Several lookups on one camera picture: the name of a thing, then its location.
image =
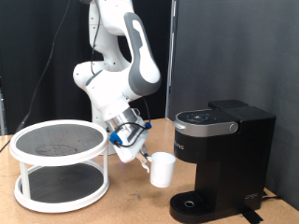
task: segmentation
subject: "white mug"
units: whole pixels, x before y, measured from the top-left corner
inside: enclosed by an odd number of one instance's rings
[[[171,185],[176,157],[167,152],[155,152],[149,158],[150,183],[157,188],[167,188]]]

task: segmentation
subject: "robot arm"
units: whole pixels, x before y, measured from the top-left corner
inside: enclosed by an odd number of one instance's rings
[[[123,162],[132,161],[143,147],[149,131],[144,121],[129,106],[129,102],[156,92],[161,85],[158,67],[150,52],[150,44],[140,18],[134,13],[131,0],[95,0],[90,2],[90,42],[93,46],[99,16],[100,27],[95,50],[101,52],[103,62],[77,65],[74,80],[86,91],[93,108],[107,127],[122,140],[114,146]],[[117,35],[125,35],[132,55],[128,63],[119,49]]]

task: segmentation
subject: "black cable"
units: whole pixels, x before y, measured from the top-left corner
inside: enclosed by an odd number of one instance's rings
[[[140,134],[142,134],[145,130],[146,130],[146,129],[143,129],[143,130],[138,134],[138,136],[136,137],[135,141],[134,141],[131,145],[127,145],[127,146],[125,146],[125,145],[121,145],[118,141],[115,141],[114,143],[115,143],[115,145],[118,146],[118,147],[131,147],[131,146],[137,141],[137,139],[138,139],[138,137],[140,136]]]
[[[97,10],[99,12],[99,23],[97,24],[97,28],[96,28],[96,34],[94,36],[94,41],[93,41],[93,51],[92,51],[92,58],[91,58],[91,69],[92,69],[92,72],[93,72],[93,75],[95,76],[95,73],[93,71],[93,55],[94,55],[94,47],[95,47],[95,40],[96,40],[96,37],[97,37],[97,34],[99,32],[99,28],[100,28],[100,22],[101,22],[101,12],[100,12],[100,7],[97,3],[97,0],[94,1],[95,4],[96,4],[96,7],[97,7]]]
[[[139,128],[142,128],[142,129],[144,129],[144,130],[147,130],[147,128],[141,126],[141,125],[138,124],[138,123],[134,123],[134,122],[126,122],[126,123],[121,124],[121,125],[115,130],[115,133],[117,133],[117,132],[120,130],[120,128],[121,128],[123,125],[125,125],[125,124],[133,124],[133,125],[138,126]]]
[[[142,97],[144,104],[146,105],[147,111],[148,111],[148,117],[149,117],[149,123],[150,123],[150,111],[149,111],[149,107],[148,107],[148,103],[146,101],[146,98]]]
[[[149,111],[149,107],[148,107],[148,104],[147,104],[146,99],[145,99],[144,97],[142,97],[142,99],[143,99],[143,101],[144,101],[144,103],[145,103],[145,105],[146,105],[146,108],[147,108],[147,111],[148,111],[149,123],[150,123],[150,111]],[[138,134],[138,136],[136,137],[135,141],[134,141],[131,145],[125,146],[125,145],[121,145],[118,141],[115,141],[114,143],[115,143],[115,145],[116,145],[117,147],[131,147],[131,146],[137,141],[137,139],[138,139],[138,137],[140,136],[140,134],[142,134],[145,130],[148,129],[148,128],[143,127],[143,126],[141,126],[140,124],[137,124],[137,123],[126,122],[126,123],[121,124],[121,125],[115,130],[115,133],[117,133],[117,132],[120,130],[120,128],[121,128],[123,125],[125,125],[125,124],[133,124],[133,125],[136,125],[136,126],[138,126],[139,128],[142,128],[142,131]]]
[[[32,111],[32,107],[33,107],[33,104],[34,104],[34,101],[35,101],[35,98],[36,98],[36,93],[37,93],[37,90],[38,90],[38,87],[39,87],[39,84],[41,83],[41,80],[43,79],[43,77],[45,76],[46,72],[47,72],[47,69],[49,67],[49,64],[50,64],[50,61],[52,59],[52,55],[53,55],[53,52],[54,52],[54,46],[55,46],[55,41],[56,41],[56,38],[57,38],[57,35],[59,34],[60,32],[60,29],[62,28],[63,26],[63,23],[64,23],[64,19],[66,17],[66,14],[68,12],[68,9],[69,9],[69,6],[70,6],[70,3],[71,3],[71,0],[68,0],[68,3],[67,3],[67,6],[66,6],[66,9],[65,9],[65,13],[64,13],[64,16],[63,16],[63,19],[62,21],[60,22],[60,25],[56,31],[56,34],[54,36],[54,39],[53,39],[53,42],[52,42],[52,47],[51,47],[51,51],[50,51],[50,56],[48,58],[48,61],[46,63],[46,66],[44,68],[44,71],[43,73],[41,74],[37,84],[36,84],[36,89],[35,89],[35,92],[33,94],[33,97],[31,99],[31,103],[30,103],[30,107],[29,107],[29,111],[27,113],[27,115],[25,116],[25,118],[22,120],[22,122],[20,123],[20,125],[18,126],[17,130],[15,133],[17,133],[19,130],[21,130],[23,128],[23,126],[25,125],[25,122],[29,119],[29,116],[31,114],[31,111]],[[0,152],[2,152],[2,150],[8,145],[8,143],[10,142],[10,140],[1,148]]]
[[[280,198],[279,196],[263,197],[263,198],[262,198],[262,202],[267,201],[267,200],[269,200],[269,199],[282,199],[282,198]]]
[[[3,151],[3,149],[10,143],[10,139],[8,140],[8,142],[6,142],[6,144],[1,148],[0,153]]]

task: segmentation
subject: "black coffee maker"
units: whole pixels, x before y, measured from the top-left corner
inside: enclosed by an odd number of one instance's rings
[[[235,100],[208,107],[179,113],[173,122],[176,157],[197,164],[194,191],[170,201],[170,215],[183,223],[261,207],[276,117]]]

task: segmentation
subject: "wooden table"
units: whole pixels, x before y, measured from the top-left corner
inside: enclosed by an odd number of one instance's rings
[[[175,128],[169,119],[152,121],[147,149],[173,153]],[[1,136],[3,146],[11,136]],[[101,156],[94,159],[102,164]],[[64,214],[42,214],[21,207],[15,200],[13,190],[20,175],[19,162],[9,153],[8,147],[0,154],[0,223],[177,223],[169,215],[169,201],[178,193],[194,188],[195,164],[177,160],[172,185],[158,189],[151,185],[150,175],[140,161],[122,163],[117,155],[109,156],[110,186],[106,195],[96,203],[78,211]],[[298,224],[299,213],[282,200],[263,202],[257,213],[264,224]],[[241,215],[227,217],[209,223],[249,224]]]

